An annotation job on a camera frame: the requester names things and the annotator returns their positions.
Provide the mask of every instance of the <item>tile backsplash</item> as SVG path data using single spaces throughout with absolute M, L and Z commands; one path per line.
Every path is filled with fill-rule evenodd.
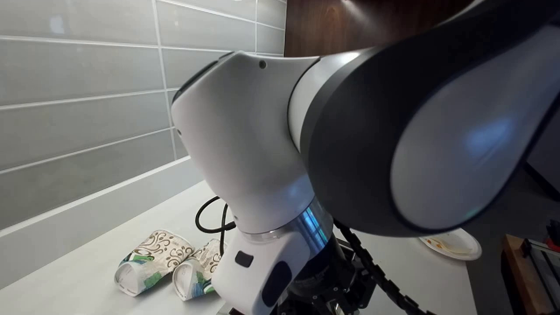
M 186 156 L 175 91 L 231 50 L 283 55 L 282 0 L 8 0 L 0 229 Z

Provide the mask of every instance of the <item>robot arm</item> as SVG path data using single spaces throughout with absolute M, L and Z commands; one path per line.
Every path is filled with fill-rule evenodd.
M 481 213 L 560 103 L 559 10 L 512 1 L 388 47 L 236 52 L 195 75 L 172 117 L 238 227 L 218 293 L 270 313 L 330 246 L 330 215 L 409 237 Z

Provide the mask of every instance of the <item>paper plate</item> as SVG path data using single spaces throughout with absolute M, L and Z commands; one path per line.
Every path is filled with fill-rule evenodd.
M 482 247 L 463 229 L 419 238 L 434 251 L 459 260 L 475 260 L 482 255 Z

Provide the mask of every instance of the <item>white countertop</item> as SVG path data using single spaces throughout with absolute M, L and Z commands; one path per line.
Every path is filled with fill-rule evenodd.
M 215 315 L 224 305 L 217 294 L 182 302 L 171 286 L 170 277 L 135 298 L 119 291 L 113 282 L 123 257 L 156 229 L 179 234 L 195 247 L 204 245 L 213 236 L 198 231 L 194 215 L 213 196 L 206 183 L 201 182 L 14 282 L 0 290 L 2 313 Z M 211 205 L 203 213 L 201 224 L 218 227 L 222 208 L 223 202 Z M 87 224 L 87 218 L 76 224 Z M 443 257 L 418 239 L 357 234 L 387 278 L 422 309 L 438 315 L 476 314 L 464 262 Z M 2 263 L 17 263 L 17 254 L 3 253 Z M 404 312 L 376 288 L 369 307 L 361 310 L 361 314 Z

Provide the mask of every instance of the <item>black cable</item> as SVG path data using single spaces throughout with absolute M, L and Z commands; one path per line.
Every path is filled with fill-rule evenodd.
M 205 202 L 202 205 L 202 207 L 200 207 L 200 209 L 198 210 L 197 215 L 194 217 L 194 223 L 197 226 L 197 228 L 204 233 L 208 233 L 208 234 L 220 233 L 220 256 L 223 256 L 223 241 L 224 241 L 224 238 L 226 236 L 226 231 L 229 231 L 229 230 L 232 230 L 232 229 L 235 228 L 235 222 L 234 221 L 231 221 L 230 223 L 226 224 L 226 214 L 227 214 L 227 208 L 228 208 L 227 203 L 223 207 L 222 224 L 219 228 L 217 228 L 217 229 L 207 229 L 200 224 L 200 215 L 202 214 L 202 211 L 204 211 L 204 209 L 206 209 L 206 207 L 208 207 L 208 205 L 210 205 L 212 202 L 214 202 L 218 199 L 220 199 L 220 198 L 218 196 L 216 196 L 216 197 L 211 198 L 207 202 Z
M 362 243 L 360 242 L 360 239 L 358 239 L 358 237 L 352 233 L 347 226 L 336 220 L 334 220 L 334 225 L 336 225 L 344 238 L 346 238 L 350 247 L 354 250 L 354 253 L 360 258 L 363 266 L 370 273 L 372 279 L 399 308 L 403 309 L 407 314 L 435 315 L 430 311 L 424 312 L 419 309 L 418 303 L 409 298 L 407 295 L 403 296 L 400 293 L 399 287 L 397 287 L 391 280 L 387 280 L 381 267 L 374 264 L 370 253 L 361 246 Z

